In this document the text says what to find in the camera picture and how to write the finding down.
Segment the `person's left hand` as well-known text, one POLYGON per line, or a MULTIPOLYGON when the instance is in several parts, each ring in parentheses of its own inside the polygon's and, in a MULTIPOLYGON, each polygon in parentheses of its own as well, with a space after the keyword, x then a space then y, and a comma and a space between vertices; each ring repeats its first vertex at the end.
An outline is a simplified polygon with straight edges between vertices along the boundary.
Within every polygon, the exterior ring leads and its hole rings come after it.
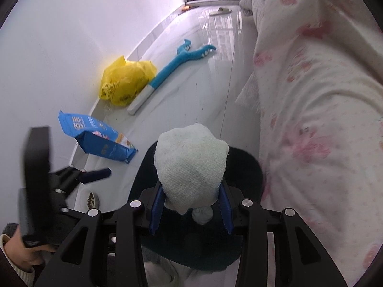
POLYGON ((53 253, 56 249, 51 245, 26 248, 21 238, 20 226, 17 226, 14 235, 5 244, 4 251, 17 268, 25 272, 31 272, 33 266, 39 266, 44 262, 42 251, 53 253))

